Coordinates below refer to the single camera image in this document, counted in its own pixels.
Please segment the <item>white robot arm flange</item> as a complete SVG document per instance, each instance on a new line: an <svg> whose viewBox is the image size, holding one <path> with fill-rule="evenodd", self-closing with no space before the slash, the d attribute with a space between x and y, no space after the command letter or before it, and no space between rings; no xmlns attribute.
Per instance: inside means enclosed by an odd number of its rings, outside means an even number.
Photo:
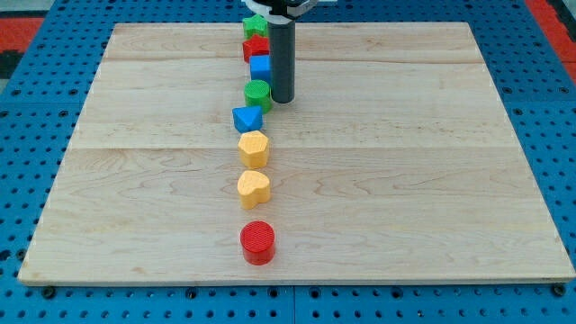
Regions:
<svg viewBox="0 0 576 324"><path fill-rule="evenodd" d="M268 23L287 24L313 9L319 0L244 0L254 14L261 15Z"/></svg>

